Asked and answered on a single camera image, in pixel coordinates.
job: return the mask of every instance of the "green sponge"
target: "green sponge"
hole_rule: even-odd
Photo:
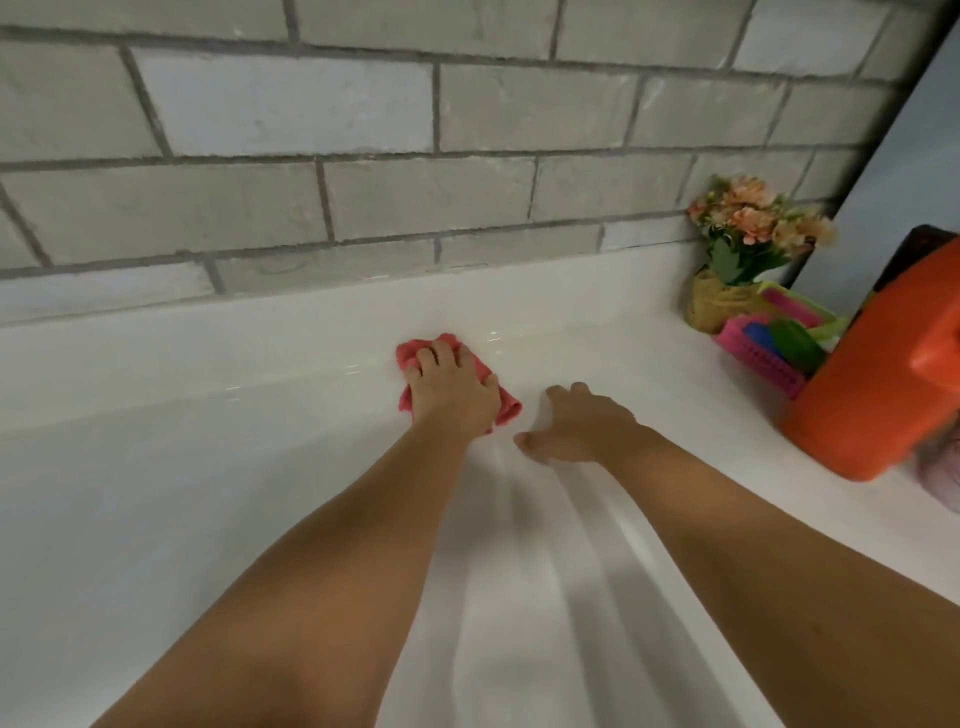
[[[804,376],[813,376],[827,360],[827,352],[806,329],[793,319],[778,319],[769,324],[770,335],[780,356]]]

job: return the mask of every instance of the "forearm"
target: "forearm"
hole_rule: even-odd
[[[428,420],[411,427],[257,559],[98,728],[372,725],[467,444]]]
[[[602,464],[790,728],[960,724],[960,609],[656,433],[631,437]]]

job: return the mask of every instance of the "pink flower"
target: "pink flower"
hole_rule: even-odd
[[[724,205],[752,205],[769,207],[777,199],[767,183],[756,177],[735,177],[730,181],[730,189],[724,195]]]
[[[707,211],[707,203],[703,200],[694,200],[686,209],[687,216],[695,223],[700,222],[700,216]]]
[[[717,228],[725,228],[730,224],[730,215],[733,212],[729,207],[718,207],[709,215],[710,224]]]
[[[815,245],[830,245],[836,240],[837,228],[822,215],[807,215],[797,221],[797,232],[804,238],[813,238]]]
[[[798,221],[780,220],[774,228],[774,245],[793,257],[809,250],[806,237],[798,229]]]
[[[753,207],[741,207],[730,215],[730,224],[743,233],[744,245],[770,242],[776,223],[775,213]]]

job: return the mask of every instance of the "wrist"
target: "wrist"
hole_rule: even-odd
[[[612,473],[629,465],[633,459],[662,439],[658,432],[646,425],[624,425],[602,438],[602,442],[596,446],[594,459]]]
[[[467,449],[476,439],[476,435],[467,432],[463,419],[459,416],[446,416],[442,412],[432,412],[414,420],[412,429],[440,446]]]

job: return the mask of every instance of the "hand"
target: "hand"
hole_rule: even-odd
[[[417,352],[422,370],[411,364],[404,373],[413,393],[414,420],[439,423],[473,440],[491,428],[500,411],[500,382],[496,375],[480,382],[466,346],[458,357],[445,341],[430,346]]]
[[[553,406],[553,423],[539,432],[521,432],[514,441],[538,462],[548,459],[570,463],[600,462],[636,446],[648,427],[638,425],[629,409],[609,397],[590,392],[582,381],[569,391],[561,386],[546,390]]]

